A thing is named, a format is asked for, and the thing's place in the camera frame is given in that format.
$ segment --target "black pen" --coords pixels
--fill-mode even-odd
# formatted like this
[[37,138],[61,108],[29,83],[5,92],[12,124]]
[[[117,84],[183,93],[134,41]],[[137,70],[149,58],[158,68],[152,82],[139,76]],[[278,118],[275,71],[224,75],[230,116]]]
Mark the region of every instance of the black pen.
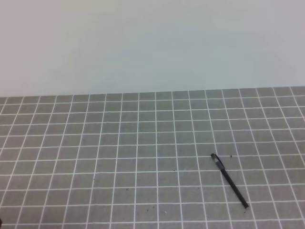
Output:
[[236,185],[234,184],[234,182],[230,178],[229,174],[225,170],[224,165],[221,162],[221,160],[219,159],[219,157],[216,154],[211,154],[211,157],[214,160],[214,162],[216,163],[217,167],[220,169],[220,171],[223,174],[224,178],[230,184],[231,188],[233,189],[233,191],[235,192],[235,194],[239,198],[240,202],[243,204],[244,208],[245,209],[249,208],[249,205],[247,204],[247,202],[244,199],[243,195],[240,193],[240,191],[237,189]]

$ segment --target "grid square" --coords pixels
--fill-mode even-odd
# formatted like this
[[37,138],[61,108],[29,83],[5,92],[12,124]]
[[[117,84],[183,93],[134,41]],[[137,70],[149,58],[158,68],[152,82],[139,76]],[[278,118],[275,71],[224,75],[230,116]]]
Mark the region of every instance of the grid square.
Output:
[[177,172],[158,173],[159,186],[178,186]]
[[157,122],[157,132],[172,132],[172,131],[174,131],[173,122]]
[[8,189],[26,189],[30,180],[28,176],[13,176],[10,180]]
[[156,100],[171,100],[172,92],[156,92]]
[[96,163],[96,172],[115,172],[114,159],[99,159]]
[[273,203],[253,203],[252,209],[256,219],[276,219]]
[[246,118],[244,109],[230,109],[227,110],[229,119],[243,119]]
[[[134,135],[135,139],[133,139],[133,144],[137,144],[137,135]],[[139,145],[149,145],[149,144],[156,144],[156,134],[155,133],[140,133],[138,134],[138,144]]]
[[[103,157],[111,157],[115,158],[116,157],[116,146],[111,146],[112,148],[105,148],[103,150]],[[124,158],[124,157],[136,157],[136,146],[119,146],[118,149],[118,158]]]
[[[171,156],[175,156],[175,148],[173,149],[172,152],[173,152],[173,154],[171,154]],[[177,145],[177,155],[178,156],[196,156],[195,145],[193,145],[193,144]]]
[[294,200],[290,185],[270,186],[272,196],[277,200]]
[[134,173],[118,173],[115,177],[116,187],[134,187],[135,174]]
[[159,205],[159,221],[180,221],[180,208],[176,204]]
[[114,174],[98,173],[94,177],[93,187],[113,187]]
[[93,173],[95,160],[77,160],[75,173]]
[[276,98],[270,98],[270,97],[260,98],[260,101],[261,101],[262,107],[278,107],[279,106]]
[[113,222],[133,221],[133,205],[114,205],[112,209]]
[[212,120],[213,130],[231,130],[228,120]]
[[228,220],[226,204],[205,204],[207,220]]
[[72,189],[69,198],[70,205],[90,204],[91,189]]
[[69,190],[50,190],[47,205],[65,205],[68,200]]
[[24,205],[39,206],[44,205],[47,190],[29,190],[25,196]]
[[158,171],[176,171],[176,158],[158,158]]
[[209,112],[207,110],[192,111],[193,120],[209,120]]
[[156,173],[139,173],[137,174],[138,187],[152,187],[157,185]]
[[173,92],[173,99],[188,99],[188,98],[189,98],[188,91]]
[[65,222],[84,223],[87,220],[88,206],[68,206]]
[[204,99],[205,91],[189,91],[190,99]]
[[114,204],[133,204],[134,188],[115,188],[113,196]]
[[244,178],[248,185],[265,185],[266,179],[261,170],[248,170],[244,171]]
[[91,204],[111,204],[112,188],[94,188],[92,190]]
[[265,171],[268,183],[271,185],[288,184],[288,178],[284,170]]
[[178,187],[160,187],[158,189],[159,203],[179,203],[179,188]]
[[156,146],[138,146],[138,157],[156,157]]
[[139,132],[155,132],[155,131],[156,131],[155,122],[139,122]]
[[142,121],[142,119],[145,121],[145,119],[151,118],[150,114],[151,112],[139,112],[139,115],[138,112],[123,112],[121,113],[121,115],[120,113],[116,113],[114,117],[108,117],[107,120],[108,122],[119,122],[121,116],[121,122],[137,122],[139,116],[139,121]]
[[155,158],[139,158],[137,164],[138,171],[156,171]]
[[228,119],[228,115],[225,109],[210,110],[210,118],[213,119]]
[[135,219],[141,221],[157,221],[157,206],[156,205],[136,205]]
[[138,93],[124,93],[123,101],[135,101],[139,99]]
[[[228,204],[228,207],[229,207],[229,211],[230,211],[230,216],[231,216],[231,219],[235,220],[235,219],[241,219],[241,220],[252,220],[253,219],[253,216],[252,216],[252,211],[251,209],[244,212],[244,211],[241,211],[241,206],[240,204],[238,203],[229,203]],[[235,222],[235,226],[236,228],[255,228],[254,226],[254,223],[251,222],[251,221],[244,221],[244,222]]]
[[205,220],[202,204],[182,204],[182,215],[186,221]]
[[195,157],[181,157],[178,159],[180,171],[198,170],[197,159]]
[[190,100],[190,104],[191,104],[191,109],[192,110],[203,110],[203,109],[207,109],[207,103],[206,103],[206,99],[191,99]]
[[174,100],[173,109],[174,110],[189,110],[190,103],[188,100]]
[[275,205],[281,219],[297,219],[301,217],[300,211],[295,202],[278,202]]
[[190,111],[174,111],[175,121],[191,120]]
[[271,201],[271,195],[268,186],[249,186],[248,192],[251,201]]
[[117,160],[117,172],[135,172],[136,159],[118,159]]
[[179,180],[181,186],[200,185],[198,172],[179,172]]
[[73,188],[91,187],[93,174],[75,174],[73,177]]
[[109,222],[111,206],[93,205],[90,207],[89,222]]
[[136,133],[137,123],[121,123],[120,133]]
[[305,128],[305,120],[303,118],[287,118],[286,120],[291,129]]
[[155,102],[154,101],[140,101],[139,102],[139,110],[140,111],[154,111],[155,110]]
[[138,107],[139,107],[138,101],[122,103],[122,111],[138,111]]
[[157,188],[155,187],[138,187],[136,193],[136,203],[156,203]]
[[225,106],[227,109],[232,109],[232,108],[243,108],[243,103],[241,99],[225,99]]
[[259,97],[274,96],[273,88],[271,87],[257,88],[257,93]]
[[174,144],[175,134],[174,133],[157,133],[158,144]]
[[51,181],[51,188],[70,188],[72,182],[72,175],[54,175]]
[[[166,114],[164,114],[162,112],[157,112],[157,120],[166,119],[166,117],[168,116],[167,114],[168,114],[168,112]],[[144,122],[144,121],[156,121],[155,112],[139,112],[139,122]]]

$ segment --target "white backdrop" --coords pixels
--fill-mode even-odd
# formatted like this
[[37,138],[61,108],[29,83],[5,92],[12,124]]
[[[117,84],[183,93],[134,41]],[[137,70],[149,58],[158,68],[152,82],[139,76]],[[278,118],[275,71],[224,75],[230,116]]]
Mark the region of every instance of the white backdrop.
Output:
[[305,84],[304,0],[1,0],[0,96]]

